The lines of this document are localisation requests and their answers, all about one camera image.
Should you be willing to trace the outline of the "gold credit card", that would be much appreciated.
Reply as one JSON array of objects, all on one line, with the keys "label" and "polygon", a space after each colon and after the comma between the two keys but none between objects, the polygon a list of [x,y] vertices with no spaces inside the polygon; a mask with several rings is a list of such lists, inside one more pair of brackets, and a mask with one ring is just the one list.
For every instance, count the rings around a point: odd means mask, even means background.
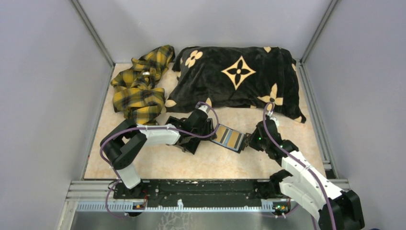
[{"label": "gold credit card", "polygon": [[245,135],[243,133],[232,130],[228,139],[227,147],[235,152],[239,152],[244,137]]},{"label": "gold credit card", "polygon": [[220,125],[219,128],[217,129],[216,139],[214,139],[214,142],[219,145],[226,145],[226,142],[228,141],[230,134],[231,134],[230,128]]}]

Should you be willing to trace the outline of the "black blue card holder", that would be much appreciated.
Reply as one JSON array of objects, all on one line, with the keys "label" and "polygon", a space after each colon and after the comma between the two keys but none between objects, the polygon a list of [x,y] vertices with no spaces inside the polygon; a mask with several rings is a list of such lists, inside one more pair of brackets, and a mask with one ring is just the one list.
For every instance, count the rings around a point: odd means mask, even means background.
[{"label": "black blue card holder", "polygon": [[233,152],[240,153],[246,146],[246,134],[222,124],[219,125],[215,135],[216,138],[211,140],[212,143]]}]

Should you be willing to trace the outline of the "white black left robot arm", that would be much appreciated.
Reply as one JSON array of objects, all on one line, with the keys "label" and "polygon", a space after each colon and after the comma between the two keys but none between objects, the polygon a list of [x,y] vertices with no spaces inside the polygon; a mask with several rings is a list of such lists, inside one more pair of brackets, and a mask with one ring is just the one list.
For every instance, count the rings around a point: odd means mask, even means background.
[{"label": "white black left robot arm", "polygon": [[201,141],[217,137],[217,129],[204,109],[196,109],[187,118],[170,116],[163,126],[126,119],[100,142],[101,154],[124,183],[126,194],[138,198],[144,186],[133,161],[143,147],[169,145],[194,154]]}]

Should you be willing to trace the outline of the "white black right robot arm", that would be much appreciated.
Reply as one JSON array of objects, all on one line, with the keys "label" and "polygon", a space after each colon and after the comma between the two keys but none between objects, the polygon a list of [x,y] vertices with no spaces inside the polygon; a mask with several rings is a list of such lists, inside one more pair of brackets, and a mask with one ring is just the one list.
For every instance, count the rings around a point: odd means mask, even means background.
[{"label": "white black right robot arm", "polygon": [[305,209],[321,230],[361,230],[365,227],[359,196],[344,191],[318,172],[290,140],[282,139],[275,121],[257,123],[248,146],[267,153],[282,169],[270,176],[274,197],[287,196]]}]

